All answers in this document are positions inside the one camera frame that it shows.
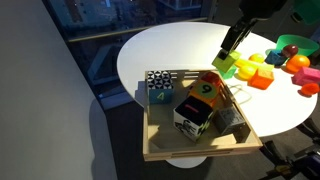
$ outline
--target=blue block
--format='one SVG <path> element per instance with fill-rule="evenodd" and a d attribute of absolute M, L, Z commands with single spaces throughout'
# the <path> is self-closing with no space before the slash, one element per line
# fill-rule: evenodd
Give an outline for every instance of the blue block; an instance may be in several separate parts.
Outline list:
<path fill-rule="evenodd" d="M 174 89 L 169 71 L 149 71 L 147 85 L 149 104 L 171 102 Z"/>
<path fill-rule="evenodd" d="M 281 66 L 288 58 L 281 54 L 281 50 L 272 50 L 269 52 L 265 62 L 275 66 Z"/>

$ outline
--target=table top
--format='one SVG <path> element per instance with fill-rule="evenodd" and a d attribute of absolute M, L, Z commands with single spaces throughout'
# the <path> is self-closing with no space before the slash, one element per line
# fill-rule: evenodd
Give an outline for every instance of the table top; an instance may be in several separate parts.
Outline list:
<path fill-rule="evenodd" d="M 229 27 L 212 23 L 181 22 L 156 26 L 133 36 L 122 47 L 118 74 L 128 93 L 143 107 L 147 105 L 145 71 L 215 69 L 211 65 Z M 275 48 L 275 43 L 250 33 L 237 48 L 241 58 Z M 274 82 L 267 90 L 247 86 L 236 77 L 226 80 L 231 92 L 259 137 L 290 130 L 313 112 L 317 96 L 304 97 L 301 86 L 292 84 L 292 74 L 274 69 Z"/>

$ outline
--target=wooden box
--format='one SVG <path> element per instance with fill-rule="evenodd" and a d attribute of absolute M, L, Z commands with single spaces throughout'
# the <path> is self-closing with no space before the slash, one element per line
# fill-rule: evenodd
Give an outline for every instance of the wooden box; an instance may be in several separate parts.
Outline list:
<path fill-rule="evenodd" d="M 223 80 L 216 106 L 221 108 L 234 106 L 243 116 L 246 124 L 233 134 L 221 136 L 211 123 L 197 142 L 193 142 L 178 131 L 173 126 L 173 109 L 186 98 L 192 82 L 207 71 L 170 70 L 170 72 L 174 86 L 172 102 L 151 104 L 144 109 L 143 156 L 145 161 L 246 154 L 262 146 L 259 137 Z"/>

